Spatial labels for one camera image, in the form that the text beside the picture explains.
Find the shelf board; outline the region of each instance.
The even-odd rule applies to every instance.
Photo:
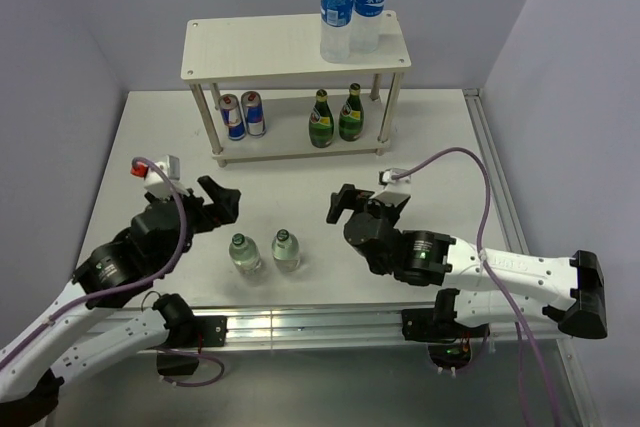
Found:
[[[188,84],[278,76],[404,72],[411,67],[396,13],[384,11],[380,44],[332,64],[320,57],[320,14],[196,19],[187,24],[181,76]]]
[[[338,115],[347,99],[348,92],[329,92],[329,108],[335,123],[333,143],[319,149],[309,140],[309,115],[315,104],[314,90],[270,90],[262,96],[267,132],[262,137],[245,136],[242,140],[230,140],[219,112],[212,112],[222,144],[222,153],[214,155],[216,160],[240,162],[248,160],[282,159],[287,157],[315,157],[337,154],[353,154],[385,150],[391,142],[378,142],[384,108],[380,99],[371,100],[369,92],[362,92],[364,130],[355,142],[346,142],[338,135]],[[242,92],[231,91],[240,98]]]

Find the green glass bottle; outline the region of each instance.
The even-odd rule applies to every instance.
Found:
[[[333,116],[324,89],[316,92],[316,105],[309,117],[309,138],[313,146],[320,149],[333,142]]]
[[[364,110],[360,102],[360,84],[349,86],[349,98],[340,111],[338,132],[347,142],[358,140],[364,126]]]

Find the gray floor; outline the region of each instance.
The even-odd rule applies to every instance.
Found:
[[[555,342],[543,343],[564,409],[578,426]],[[127,359],[61,399],[54,425],[72,426],[491,426],[524,425],[517,395],[516,345],[497,344],[457,379],[438,376],[426,348],[406,347],[220,356],[228,373],[216,385],[159,383],[155,355]],[[215,373],[210,366],[194,379]],[[526,355],[530,409],[551,425],[533,356]]]

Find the white connector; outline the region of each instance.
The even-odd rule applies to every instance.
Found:
[[[180,159],[173,155],[165,155],[155,164],[169,177],[169,180],[180,194],[189,194],[186,187],[180,183]],[[171,191],[162,181],[162,178],[151,169],[149,169],[144,178],[144,188],[158,199],[167,199],[171,196]]]

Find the red cap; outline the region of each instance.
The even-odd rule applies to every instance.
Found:
[[[149,172],[149,167],[144,165],[142,162],[138,162],[138,165],[131,166],[131,173],[136,177],[145,178],[147,176],[147,172]]]

